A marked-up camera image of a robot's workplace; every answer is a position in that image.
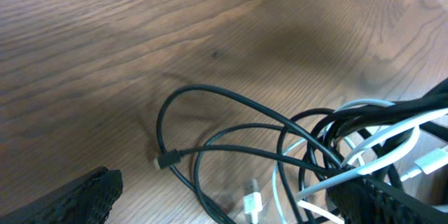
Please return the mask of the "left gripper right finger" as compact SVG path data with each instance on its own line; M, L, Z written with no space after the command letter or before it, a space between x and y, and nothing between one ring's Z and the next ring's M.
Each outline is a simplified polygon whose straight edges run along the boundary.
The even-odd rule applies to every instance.
M447 214L371 176L327 189L350 224L447 224Z

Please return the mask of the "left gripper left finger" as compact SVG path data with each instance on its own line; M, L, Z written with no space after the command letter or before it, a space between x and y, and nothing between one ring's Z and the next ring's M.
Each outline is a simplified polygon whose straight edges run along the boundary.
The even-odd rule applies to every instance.
M98 167L1 217L2 223L104 224L123 193L120 170Z

